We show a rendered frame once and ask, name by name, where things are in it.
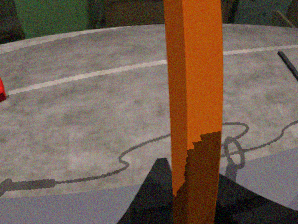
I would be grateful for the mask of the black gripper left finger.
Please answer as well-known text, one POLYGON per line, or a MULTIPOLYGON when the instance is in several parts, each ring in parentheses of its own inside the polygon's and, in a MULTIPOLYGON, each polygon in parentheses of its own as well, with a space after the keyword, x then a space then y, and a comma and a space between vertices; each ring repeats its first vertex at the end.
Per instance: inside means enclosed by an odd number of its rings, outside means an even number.
POLYGON ((117 224, 173 224, 172 171, 166 157, 158 157, 117 224))

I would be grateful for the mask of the orange handle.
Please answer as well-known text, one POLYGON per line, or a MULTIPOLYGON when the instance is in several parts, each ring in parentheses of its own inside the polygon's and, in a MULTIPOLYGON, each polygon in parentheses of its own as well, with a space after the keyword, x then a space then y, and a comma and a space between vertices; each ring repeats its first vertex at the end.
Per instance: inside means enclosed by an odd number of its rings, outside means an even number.
POLYGON ((223 119, 221 0, 164 0, 173 224, 214 224, 223 119))

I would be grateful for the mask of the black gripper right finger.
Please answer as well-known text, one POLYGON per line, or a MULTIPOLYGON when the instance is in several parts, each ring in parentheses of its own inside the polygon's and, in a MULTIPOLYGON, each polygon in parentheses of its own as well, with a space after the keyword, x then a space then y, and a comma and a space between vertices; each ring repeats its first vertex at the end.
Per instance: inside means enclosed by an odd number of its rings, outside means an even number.
POLYGON ((298 212, 251 192, 220 173, 214 224, 298 224, 298 212))

